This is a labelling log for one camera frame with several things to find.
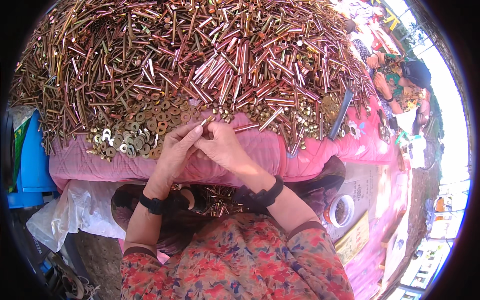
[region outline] woman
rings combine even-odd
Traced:
[[[332,156],[324,165],[322,172],[315,178],[300,182],[286,182],[285,186],[297,194],[318,217],[324,212],[336,196],[345,180],[345,165],[342,161]],[[162,230],[156,243],[160,252],[173,256],[185,249],[192,241],[193,235],[200,231],[208,222],[216,217],[204,216],[201,213],[206,209],[206,199],[199,193],[200,185],[183,186],[178,191],[170,191],[165,200],[169,204],[169,212],[162,218]],[[138,184],[125,184],[119,187],[112,197],[111,210],[117,224],[127,231],[128,223],[138,204],[140,195],[145,186]],[[253,202],[251,199],[237,199],[244,210],[268,215],[266,207]]]
[[[332,242],[315,212],[280,178],[253,162],[228,124],[186,125],[165,137],[156,169],[128,223],[123,299],[353,299]],[[164,265],[156,243],[170,186],[197,150],[241,179],[269,215],[210,220]]]
[[[370,55],[360,40],[355,39],[353,43],[362,60],[371,68],[370,76],[386,116],[390,119],[410,112],[414,120],[417,107],[425,99],[424,89],[430,86],[432,78],[427,66],[401,55],[381,52]]]

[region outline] floral blouse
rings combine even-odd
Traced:
[[[146,248],[129,248],[120,271],[122,299],[354,299],[320,223],[286,236],[251,213],[212,221],[164,265]]]
[[[384,57],[385,65],[377,68],[377,71],[385,75],[390,92],[403,112],[420,106],[423,100],[423,90],[419,87],[401,86],[398,84],[403,74],[400,64],[404,61],[409,61],[408,58],[395,54],[385,54]]]

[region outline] white flower pattern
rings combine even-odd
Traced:
[[[348,121],[348,126],[350,127],[350,134],[354,139],[358,140],[361,136],[360,128],[358,128],[357,124],[352,120]]]

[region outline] yellow paper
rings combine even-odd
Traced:
[[[343,265],[360,252],[369,239],[368,211],[341,239],[335,243],[335,250]]]

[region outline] hand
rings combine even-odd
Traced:
[[[387,85],[385,76],[382,73],[378,72],[375,74],[375,77],[373,78],[373,85],[380,93],[382,93],[385,99],[392,98],[392,93],[390,92],[390,88]]]
[[[193,144],[202,136],[200,123],[180,126],[167,133],[163,150],[156,163],[154,173],[148,180],[144,195],[148,198],[165,199],[174,179],[185,168],[187,160],[197,148]]]
[[[201,137],[194,145],[202,150],[211,160],[232,172],[239,165],[250,161],[231,126],[226,123],[211,122],[206,129],[210,135],[213,135],[213,139],[207,140]]]
[[[367,58],[367,66],[372,69],[376,69],[380,67],[380,62],[377,54],[372,54],[372,56]]]

